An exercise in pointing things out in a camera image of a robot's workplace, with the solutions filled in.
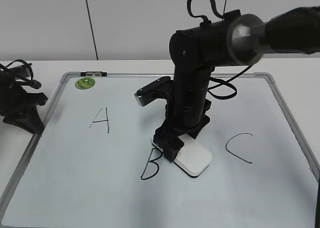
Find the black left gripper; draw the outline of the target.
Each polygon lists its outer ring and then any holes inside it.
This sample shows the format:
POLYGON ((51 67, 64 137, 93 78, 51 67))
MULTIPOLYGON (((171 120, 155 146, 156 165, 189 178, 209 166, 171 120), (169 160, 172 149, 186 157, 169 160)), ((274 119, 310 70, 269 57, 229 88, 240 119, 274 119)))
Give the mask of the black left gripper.
POLYGON ((45 128, 37 106, 46 104, 44 93, 29 93, 24 82, 7 72, 0 73, 0 115, 3 123, 19 127, 31 134, 41 134, 45 128))

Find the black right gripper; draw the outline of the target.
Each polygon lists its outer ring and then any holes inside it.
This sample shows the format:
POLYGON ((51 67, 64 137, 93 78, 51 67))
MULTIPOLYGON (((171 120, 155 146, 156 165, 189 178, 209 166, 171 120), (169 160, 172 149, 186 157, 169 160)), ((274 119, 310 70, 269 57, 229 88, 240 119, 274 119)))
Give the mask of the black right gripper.
POLYGON ((173 162, 179 151, 184 146, 184 142, 179 139, 180 136, 187 134, 191 138, 196 139, 201 130, 208 125, 210 118, 206 115, 206 111, 211 108, 212 102, 208 99, 204 101, 204 108, 201 114, 199 125, 188 128, 179 124, 176 120, 166 118, 163 124, 155 131, 153 143, 162 148, 164 157, 173 162))

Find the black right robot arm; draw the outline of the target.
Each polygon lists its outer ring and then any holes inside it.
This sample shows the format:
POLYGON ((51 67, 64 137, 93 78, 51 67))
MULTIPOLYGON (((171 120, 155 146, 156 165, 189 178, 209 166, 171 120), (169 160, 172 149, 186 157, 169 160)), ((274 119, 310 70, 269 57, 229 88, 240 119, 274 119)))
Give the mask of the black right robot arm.
POLYGON ((319 7, 296 8, 268 22, 235 10, 222 21, 177 31, 169 42, 173 80, 154 93, 167 102, 165 121, 155 131, 154 143, 172 162, 184 146, 180 136, 196 138, 209 123, 206 111, 211 103, 206 95, 214 68, 252 66, 265 54, 310 55, 319 50, 319 7))

